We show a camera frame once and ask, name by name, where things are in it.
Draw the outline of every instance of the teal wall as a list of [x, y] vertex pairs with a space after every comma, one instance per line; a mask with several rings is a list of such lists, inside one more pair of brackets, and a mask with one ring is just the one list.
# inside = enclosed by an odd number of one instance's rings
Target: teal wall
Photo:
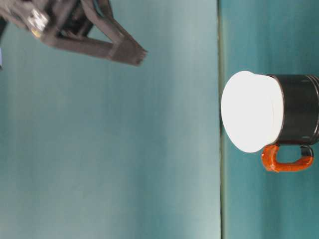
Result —
[[140, 68], [6, 32], [1, 238], [220, 238], [216, 1], [112, 2]]
[[[319, 75], [318, 9], [316, 0], [221, 0], [223, 82], [240, 70]], [[261, 152], [243, 153], [223, 138], [225, 238], [319, 238], [318, 158], [303, 172], [266, 172]], [[299, 156], [298, 147], [279, 153], [281, 161]]]

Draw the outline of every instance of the orange mug handle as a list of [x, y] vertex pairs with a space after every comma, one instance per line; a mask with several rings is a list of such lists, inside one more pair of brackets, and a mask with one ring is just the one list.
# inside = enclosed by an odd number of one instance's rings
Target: orange mug handle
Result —
[[267, 145], [261, 155], [264, 167], [267, 171], [273, 172], [297, 172], [310, 167], [314, 161], [313, 150], [306, 145], [301, 147], [301, 158], [293, 163], [279, 163], [277, 161], [277, 153], [279, 145]]

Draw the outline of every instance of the robotic arm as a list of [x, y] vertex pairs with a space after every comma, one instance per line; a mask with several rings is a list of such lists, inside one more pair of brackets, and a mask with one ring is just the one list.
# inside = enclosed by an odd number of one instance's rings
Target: robotic arm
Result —
[[[0, 0], [0, 38], [8, 21], [62, 50], [135, 66], [146, 56], [114, 20], [109, 0]], [[89, 38], [94, 25], [112, 42]]]

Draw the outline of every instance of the mug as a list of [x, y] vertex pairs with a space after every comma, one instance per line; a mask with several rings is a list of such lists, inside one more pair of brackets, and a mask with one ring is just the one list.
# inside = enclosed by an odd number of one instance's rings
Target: mug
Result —
[[[240, 150], [264, 148], [266, 170], [304, 170], [314, 160], [310, 145], [319, 141], [319, 78], [236, 73], [224, 88], [221, 116], [226, 133]], [[300, 146], [301, 158], [278, 162], [280, 145], [291, 144]]]

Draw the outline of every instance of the mug handle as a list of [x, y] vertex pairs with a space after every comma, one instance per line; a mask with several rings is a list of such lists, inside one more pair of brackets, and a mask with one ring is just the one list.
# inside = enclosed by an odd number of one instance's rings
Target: mug handle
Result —
[[293, 163], [279, 163], [277, 161], [277, 153], [279, 145], [267, 145], [261, 155], [264, 167], [267, 171], [273, 172], [297, 172], [310, 167], [314, 161], [314, 152], [310, 146], [302, 145], [301, 158]]

